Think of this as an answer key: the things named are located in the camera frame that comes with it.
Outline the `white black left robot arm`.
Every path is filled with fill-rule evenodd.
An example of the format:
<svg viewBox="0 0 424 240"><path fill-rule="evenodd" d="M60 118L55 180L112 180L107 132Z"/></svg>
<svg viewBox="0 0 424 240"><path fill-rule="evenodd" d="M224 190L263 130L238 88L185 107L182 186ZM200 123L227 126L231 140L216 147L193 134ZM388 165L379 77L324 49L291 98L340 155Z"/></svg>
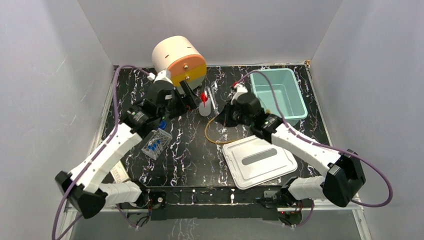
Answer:
<svg viewBox="0 0 424 240"><path fill-rule="evenodd" d="M158 129L163 119L173 119L199 107L201 98L185 80L180 84L183 94L172 83L155 81L142 100L121 114L112 132L89 157L70 172L60 171L56 175L64 197L85 219L112 205L132 203L144 208L149 204L149 189L144 184L136 180L103 180L127 152Z"/></svg>

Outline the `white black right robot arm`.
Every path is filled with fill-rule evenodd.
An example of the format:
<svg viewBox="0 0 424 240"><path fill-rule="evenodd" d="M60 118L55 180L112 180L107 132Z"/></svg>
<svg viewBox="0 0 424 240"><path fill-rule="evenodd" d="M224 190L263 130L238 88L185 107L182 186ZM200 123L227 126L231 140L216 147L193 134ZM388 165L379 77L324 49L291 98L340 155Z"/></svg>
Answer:
<svg viewBox="0 0 424 240"><path fill-rule="evenodd" d="M225 127L250 127L256 137L289 151L320 173L317 177L295 177L282 187L281 199L288 207L295 207L304 199L327 199L346 207L366 182L355 152L336 150L307 137L281 117L265 112L251 92L228 101L215 120Z"/></svg>

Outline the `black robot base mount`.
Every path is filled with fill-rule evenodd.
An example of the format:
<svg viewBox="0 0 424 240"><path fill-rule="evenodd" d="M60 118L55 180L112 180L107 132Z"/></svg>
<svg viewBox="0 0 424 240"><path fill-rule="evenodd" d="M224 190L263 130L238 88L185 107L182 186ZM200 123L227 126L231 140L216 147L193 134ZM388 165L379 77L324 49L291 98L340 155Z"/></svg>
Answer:
<svg viewBox="0 0 424 240"><path fill-rule="evenodd" d="M256 186L240 190L221 187L151 186L141 206L120 203L128 213L150 215L150 221L173 219L262 219L297 225L307 219L310 199L289 200L280 186Z"/></svg>

